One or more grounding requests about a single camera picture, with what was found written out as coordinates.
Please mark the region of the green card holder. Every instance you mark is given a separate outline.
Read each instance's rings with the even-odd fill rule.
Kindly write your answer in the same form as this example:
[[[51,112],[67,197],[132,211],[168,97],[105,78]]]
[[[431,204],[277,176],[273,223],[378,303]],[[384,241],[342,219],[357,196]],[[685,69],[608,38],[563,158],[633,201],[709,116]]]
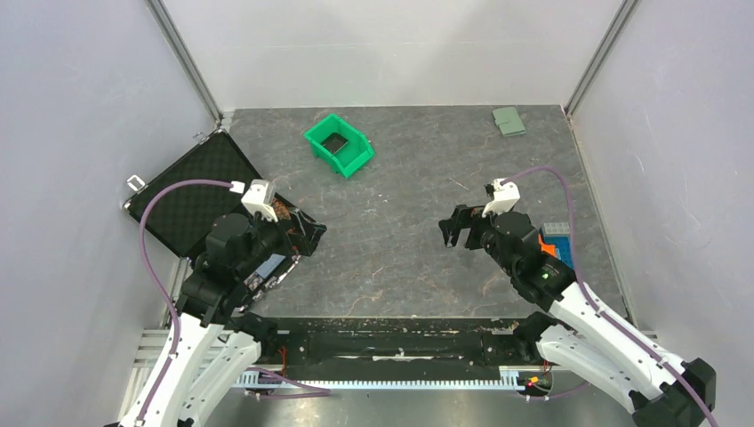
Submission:
[[[493,121],[504,137],[518,136],[526,133],[526,128],[515,107],[494,109]]]

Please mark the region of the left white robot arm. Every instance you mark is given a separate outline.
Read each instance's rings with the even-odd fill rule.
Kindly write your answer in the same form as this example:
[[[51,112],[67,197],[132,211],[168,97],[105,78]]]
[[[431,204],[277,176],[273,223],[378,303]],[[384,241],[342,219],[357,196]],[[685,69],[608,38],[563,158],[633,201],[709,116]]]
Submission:
[[[277,324],[251,312],[255,300],[303,256],[327,227],[286,200],[247,211],[146,207],[140,227],[191,262],[152,372],[122,426],[199,426],[254,362],[279,351]]]

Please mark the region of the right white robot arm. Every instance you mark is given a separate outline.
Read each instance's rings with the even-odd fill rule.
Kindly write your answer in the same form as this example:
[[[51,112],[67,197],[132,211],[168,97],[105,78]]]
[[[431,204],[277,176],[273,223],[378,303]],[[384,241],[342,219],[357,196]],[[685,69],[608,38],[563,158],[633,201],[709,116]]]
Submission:
[[[572,371],[621,404],[637,426],[715,424],[715,369],[664,349],[579,284],[571,267],[542,249],[528,215],[484,217],[478,206],[458,205],[438,226],[448,247],[467,230],[465,248],[485,251],[539,307],[514,331],[520,360]]]

